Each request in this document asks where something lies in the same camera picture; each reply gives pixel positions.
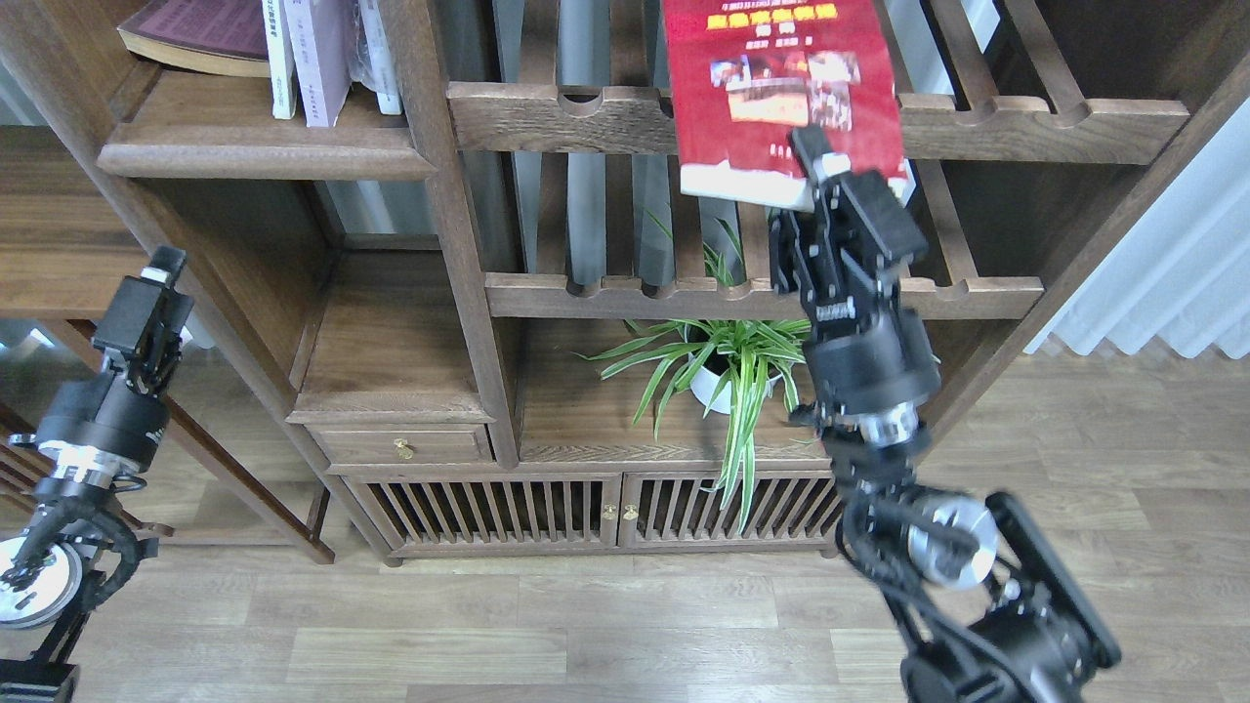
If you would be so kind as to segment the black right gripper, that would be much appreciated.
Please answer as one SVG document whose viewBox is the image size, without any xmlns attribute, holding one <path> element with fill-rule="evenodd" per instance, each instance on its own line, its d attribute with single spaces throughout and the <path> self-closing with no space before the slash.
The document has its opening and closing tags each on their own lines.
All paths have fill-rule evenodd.
<svg viewBox="0 0 1250 703">
<path fill-rule="evenodd" d="M 790 143 L 812 186 L 812 214 L 770 215 L 770 285 L 798 295 L 810 321 L 802 353 L 812 403 L 796 424 L 842 432 L 919 432 L 918 409 L 940 387 L 922 320 L 902 306 L 902 268 L 928 240 L 881 173 L 834 173 L 816 125 Z"/>
</svg>

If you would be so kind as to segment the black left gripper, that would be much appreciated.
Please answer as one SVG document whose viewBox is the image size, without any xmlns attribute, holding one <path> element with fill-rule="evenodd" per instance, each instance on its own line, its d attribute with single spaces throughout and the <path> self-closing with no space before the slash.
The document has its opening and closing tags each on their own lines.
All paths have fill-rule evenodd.
<svg viewBox="0 0 1250 703">
<path fill-rule="evenodd" d="M 51 477 L 81 484 L 144 484 L 170 412 L 162 395 L 182 360 L 182 329 L 192 296 L 176 291 L 188 253 L 159 246 L 140 276 L 124 276 L 92 346 L 105 368 L 59 388 L 38 432 L 12 434 L 10 447 L 54 460 Z M 156 372 L 131 382 L 126 372 Z"/>
</svg>

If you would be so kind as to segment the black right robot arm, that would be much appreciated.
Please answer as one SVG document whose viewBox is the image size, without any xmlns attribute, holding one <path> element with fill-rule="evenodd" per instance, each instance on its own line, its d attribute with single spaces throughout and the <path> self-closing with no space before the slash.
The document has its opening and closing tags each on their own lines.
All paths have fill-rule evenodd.
<svg viewBox="0 0 1250 703">
<path fill-rule="evenodd" d="M 1026 508 L 918 482 L 932 443 L 918 409 L 940 374 L 900 271 L 926 254 L 922 231 L 880 173 L 835 164 L 824 129 L 790 143 L 812 201 L 772 218 L 771 281 L 808 313 L 815 392 L 791 418 L 830 457 L 834 543 L 892 614 L 902 689 L 911 702 L 1080 702 L 1122 650 Z"/>
</svg>

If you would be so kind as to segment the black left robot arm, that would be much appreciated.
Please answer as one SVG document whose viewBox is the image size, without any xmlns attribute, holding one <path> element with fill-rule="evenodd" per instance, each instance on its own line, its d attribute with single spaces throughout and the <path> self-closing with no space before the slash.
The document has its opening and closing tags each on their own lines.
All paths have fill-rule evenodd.
<svg viewBox="0 0 1250 703">
<path fill-rule="evenodd" d="M 125 276 L 91 343 L 102 365 L 62 383 L 30 434 L 14 447 L 49 457 L 28 527 L 2 542 L 2 627 L 49 627 L 25 659 L 2 662 L 5 702 L 68 702 L 79 684 L 71 650 L 92 610 L 156 555 L 122 519 L 119 494 L 145 487 L 170 420 L 165 393 L 180 359 L 192 298 L 176 290 L 188 254 L 161 246 L 139 276 Z"/>
</svg>

